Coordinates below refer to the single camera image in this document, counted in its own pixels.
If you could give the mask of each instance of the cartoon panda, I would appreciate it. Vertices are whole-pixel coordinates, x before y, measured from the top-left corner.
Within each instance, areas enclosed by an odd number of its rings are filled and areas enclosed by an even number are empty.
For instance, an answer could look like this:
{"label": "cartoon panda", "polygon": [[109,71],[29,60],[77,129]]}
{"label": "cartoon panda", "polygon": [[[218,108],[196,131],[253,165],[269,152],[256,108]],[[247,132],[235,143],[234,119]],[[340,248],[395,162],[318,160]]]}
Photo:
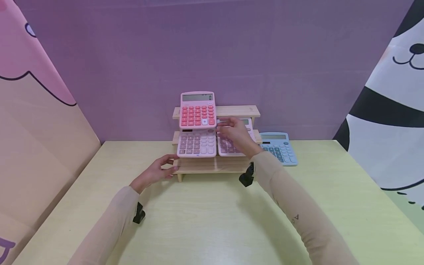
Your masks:
{"label": "cartoon panda", "polygon": [[383,190],[424,210],[424,0],[415,0],[336,140]]}

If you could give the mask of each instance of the shelf tier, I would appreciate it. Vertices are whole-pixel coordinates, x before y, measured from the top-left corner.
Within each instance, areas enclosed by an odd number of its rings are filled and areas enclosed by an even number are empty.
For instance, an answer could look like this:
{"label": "shelf tier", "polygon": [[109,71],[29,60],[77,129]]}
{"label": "shelf tier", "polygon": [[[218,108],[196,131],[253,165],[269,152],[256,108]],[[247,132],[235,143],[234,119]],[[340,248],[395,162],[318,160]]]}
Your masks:
{"label": "shelf tier", "polygon": [[[258,118],[261,116],[258,108],[255,105],[246,105],[246,106],[216,106],[216,116],[226,117],[226,116],[236,116],[239,118]],[[174,109],[172,114],[174,120],[180,118],[180,107]]]}
{"label": "shelf tier", "polygon": [[[262,143],[262,138],[261,138],[261,135],[259,134],[259,131],[258,130],[253,130],[253,134],[255,136],[256,143],[257,144],[261,144]],[[172,138],[172,145],[178,146],[178,139],[179,139],[179,137],[180,137],[180,132],[179,131],[175,131],[174,132],[174,137]]]}

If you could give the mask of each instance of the pink calculator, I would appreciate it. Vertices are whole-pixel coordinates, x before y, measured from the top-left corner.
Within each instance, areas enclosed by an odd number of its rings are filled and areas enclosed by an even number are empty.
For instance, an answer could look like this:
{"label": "pink calculator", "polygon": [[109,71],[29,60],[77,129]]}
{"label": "pink calculator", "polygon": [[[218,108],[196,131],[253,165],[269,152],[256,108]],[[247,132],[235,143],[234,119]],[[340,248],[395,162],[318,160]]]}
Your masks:
{"label": "pink calculator", "polygon": [[215,157],[216,130],[213,129],[182,129],[178,138],[177,154],[179,157]]}
{"label": "pink calculator", "polygon": [[[256,142],[255,135],[253,134],[253,126],[252,126],[252,119],[251,118],[243,118],[241,119],[244,123],[244,125],[247,128],[247,131],[249,132],[250,137],[254,142]],[[218,134],[218,153],[220,156],[245,156],[240,150],[238,150],[233,142],[230,139],[224,139],[219,137]]]}
{"label": "pink calculator", "polygon": [[209,129],[216,127],[215,94],[208,91],[181,94],[180,128]]}

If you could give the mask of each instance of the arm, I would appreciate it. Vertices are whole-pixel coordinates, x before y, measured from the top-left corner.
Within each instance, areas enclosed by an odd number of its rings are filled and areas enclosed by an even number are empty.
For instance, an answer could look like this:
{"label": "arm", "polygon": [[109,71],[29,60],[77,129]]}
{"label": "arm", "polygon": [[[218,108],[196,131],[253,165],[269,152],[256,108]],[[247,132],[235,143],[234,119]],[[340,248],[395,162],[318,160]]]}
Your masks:
{"label": "arm", "polygon": [[173,164],[176,155],[165,155],[153,162],[128,187],[123,187],[112,199],[106,211],[84,238],[72,255],[68,265],[104,265],[112,253],[118,239],[131,224],[140,193],[160,179],[172,178],[177,167],[162,169],[165,164]]}
{"label": "arm", "polygon": [[254,162],[259,185],[277,203],[291,221],[304,243],[314,265],[358,264],[346,242],[317,203],[269,152],[253,142],[237,118],[220,118],[217,124],[221,137],[234,145]]}

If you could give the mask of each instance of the panda ear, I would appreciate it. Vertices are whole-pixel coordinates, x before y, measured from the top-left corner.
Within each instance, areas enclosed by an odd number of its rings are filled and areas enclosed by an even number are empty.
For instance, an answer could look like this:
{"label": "panda ear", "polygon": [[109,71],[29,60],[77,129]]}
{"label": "panda ear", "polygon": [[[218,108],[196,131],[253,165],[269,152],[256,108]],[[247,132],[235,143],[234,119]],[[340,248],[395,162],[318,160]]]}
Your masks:
{"label": "panda ear", "polygon": [[408,13],[404,17],[394,37],[403,34],[410,30],[413,26],[417,25],[424,18],[424,0],[415,0],[409,8]]}

